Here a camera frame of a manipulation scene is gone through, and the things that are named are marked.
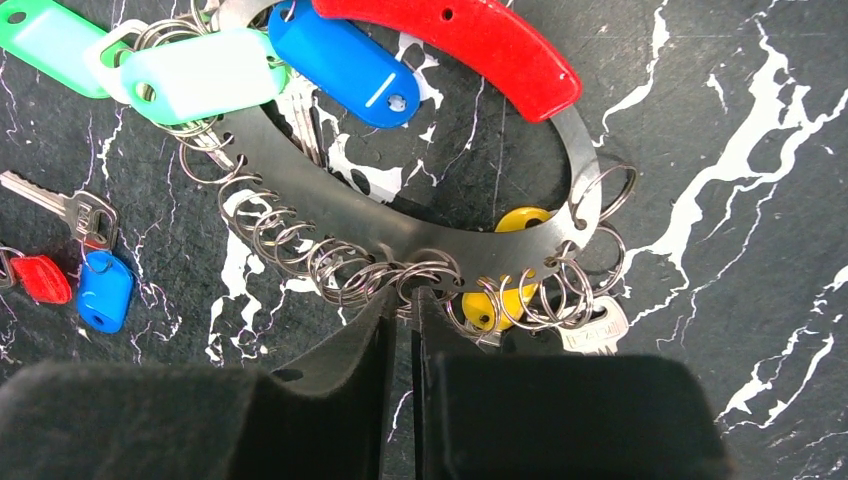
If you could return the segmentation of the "metal keyring with red handle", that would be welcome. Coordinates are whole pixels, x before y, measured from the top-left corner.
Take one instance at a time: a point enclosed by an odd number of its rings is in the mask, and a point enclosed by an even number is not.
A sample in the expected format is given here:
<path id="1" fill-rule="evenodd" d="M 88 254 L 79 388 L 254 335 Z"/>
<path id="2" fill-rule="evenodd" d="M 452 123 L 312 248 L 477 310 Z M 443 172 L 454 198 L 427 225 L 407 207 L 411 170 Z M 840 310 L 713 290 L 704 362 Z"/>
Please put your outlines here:
<path id="1" fill-rule="evenodd" d="M 428 84 L 412 125 L 361 126 L 312 86 L 330 171 L 360 193 L 410 215 L 456 228 L 490 229 L 509 209 L 553 206 L 564 169 L 551 136 L 522 125 L 496 92 L 435 50 L 380 33 Z M 177 142 L 128 107 L 77 95 L 22 60 L 1 57 L 1 166 L 64 193 L 104 196 L 121 223 L 116 255 L 133 271 L 124 327 L 104 334 L 73 304 L 37 303 L 21 288 L 1 294 L 1 371 L 42 360 L 216 366 L 290 359 L 353 314 L 322 300 L 312 281 L 251 251 L 217 208 L 242 205 L 249 221 L 268 209 L 240 183 L 224 194 L 207 156 L 177 154 Z"/>

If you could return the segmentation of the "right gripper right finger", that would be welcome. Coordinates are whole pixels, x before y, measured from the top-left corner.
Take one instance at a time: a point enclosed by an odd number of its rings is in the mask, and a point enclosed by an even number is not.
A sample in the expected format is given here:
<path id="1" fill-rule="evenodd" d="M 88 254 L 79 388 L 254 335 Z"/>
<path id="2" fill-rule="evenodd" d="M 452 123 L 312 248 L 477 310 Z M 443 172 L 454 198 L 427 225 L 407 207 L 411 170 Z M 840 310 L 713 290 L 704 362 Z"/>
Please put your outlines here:
<path id="1" fill-rule="evenodd" d="M 730 479 L 706 395 L 656 356 L 487 354 L 412 296 L 420 479 Z"/>

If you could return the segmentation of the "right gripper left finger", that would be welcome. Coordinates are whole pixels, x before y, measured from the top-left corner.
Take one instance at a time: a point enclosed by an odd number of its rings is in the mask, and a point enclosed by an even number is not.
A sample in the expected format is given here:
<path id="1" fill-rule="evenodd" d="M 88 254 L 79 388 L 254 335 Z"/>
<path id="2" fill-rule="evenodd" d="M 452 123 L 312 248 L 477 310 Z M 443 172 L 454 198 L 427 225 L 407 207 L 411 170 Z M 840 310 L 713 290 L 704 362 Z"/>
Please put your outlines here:
<path id="1" fill-rule="evenodd" d="M 376 479 L 398 296 L 275 371 L 43 362 L 1 389 L 5 479 Z"/>

